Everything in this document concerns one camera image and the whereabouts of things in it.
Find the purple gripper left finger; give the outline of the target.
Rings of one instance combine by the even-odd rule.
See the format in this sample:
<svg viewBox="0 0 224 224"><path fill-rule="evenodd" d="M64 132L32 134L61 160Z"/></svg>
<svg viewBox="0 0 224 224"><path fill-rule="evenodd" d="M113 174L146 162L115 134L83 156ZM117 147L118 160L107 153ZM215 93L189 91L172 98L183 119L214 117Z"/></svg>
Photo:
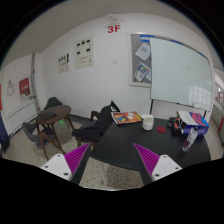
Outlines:
<svg viewBox="0 0 224 224"><path fill-rule="evenodd" d="M65 180L71 180L80 168L84 157L90 152L90 144L84 144L65 155L56 154L42 166L42 169Z"/></svg>

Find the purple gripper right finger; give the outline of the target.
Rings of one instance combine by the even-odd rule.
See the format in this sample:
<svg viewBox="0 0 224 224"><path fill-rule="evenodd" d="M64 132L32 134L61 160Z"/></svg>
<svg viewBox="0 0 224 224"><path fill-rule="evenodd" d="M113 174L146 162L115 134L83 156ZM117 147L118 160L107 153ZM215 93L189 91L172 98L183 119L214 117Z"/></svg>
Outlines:
<svg viewBox="0 0 224 224"><path fill-rule="evenodd" d="M157 181L181 170L181 167L166 154L158 155L136 143L134 143L134 147L153 181Z"/></svg>

